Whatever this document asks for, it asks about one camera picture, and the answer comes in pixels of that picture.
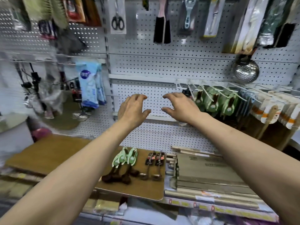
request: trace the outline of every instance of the scissors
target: scissors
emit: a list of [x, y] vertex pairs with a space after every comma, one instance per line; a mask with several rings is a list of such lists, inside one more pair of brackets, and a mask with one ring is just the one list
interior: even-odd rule
[[118, 0], [115, 0], [115, 16], [112, 18], [112, 28], [123, 30], [125, 27], [123, 18], [119, 16]]

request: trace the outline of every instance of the hand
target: hand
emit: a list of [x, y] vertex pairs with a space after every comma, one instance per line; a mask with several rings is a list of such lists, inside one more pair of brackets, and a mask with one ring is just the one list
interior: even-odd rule
[[150, 109], [142, 112], [145, 99], [147, 99], [147, 96], [142, 94], [127, 97], [118, 111], [118, 120], [128, 122], [132, 130], [140, 126], [151, 112]]
[[193, 121], [202, 112], [197, 105], [182, 93], [174, 92], [163, 96], [164, 99], [169, 99], [174, 107], [163, 107], [161, 110], [169, 114], [171, 117], [180, 122], [185, 122], [193, 125]]

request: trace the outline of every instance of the forearm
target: forearm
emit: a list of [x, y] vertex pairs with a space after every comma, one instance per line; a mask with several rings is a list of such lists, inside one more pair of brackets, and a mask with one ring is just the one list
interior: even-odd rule
[[47, 175], [0, 219], [0, 224], [72, 223], [99, 180], [111, 153], [131, 130], [128, 123], [116, 122]]
[[300, 217], [295, 217], [300, 210], [299, 161], [206, 113], [200, 113], [192, 125], [286, 223], [299, 224]]

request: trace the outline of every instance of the blue package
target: blue package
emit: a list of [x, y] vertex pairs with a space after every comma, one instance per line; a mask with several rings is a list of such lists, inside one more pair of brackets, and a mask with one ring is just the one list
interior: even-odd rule
[[95, 81], [98, 64], [93, 62], [78, 61], [76, 62], [76, 69], [79, 73], [82, 105], [92, 108], [99, 108]]
[[106, 97], [105, 97], [105, 93], [104, 93], [104, 85], [103, 85], [101, 70], [102, 70], [102, 67], [101, 67], [101, 64], [99, 64], [97, 73], [96, 73], [96, 77], [95, 77], [95, 81], [96, 81], [98, 102], [100, 105], [105, 105], [107, 102], [106, 102]]

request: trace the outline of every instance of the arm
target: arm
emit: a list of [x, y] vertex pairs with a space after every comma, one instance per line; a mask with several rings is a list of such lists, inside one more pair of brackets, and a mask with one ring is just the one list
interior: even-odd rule
[[71, 224], [81, 212], [111, 153], [151, 110], [142, 112], [145, 95], [122, 103], [119, 120], [63, 162], [29, 191], [1, 219], [4, 224]]
[[209, 114], [182, 93], [166, 94], [174, 110], [162, 110], [207, 137], [227, 163], [286, 224], [300, 224], [300, 162]]

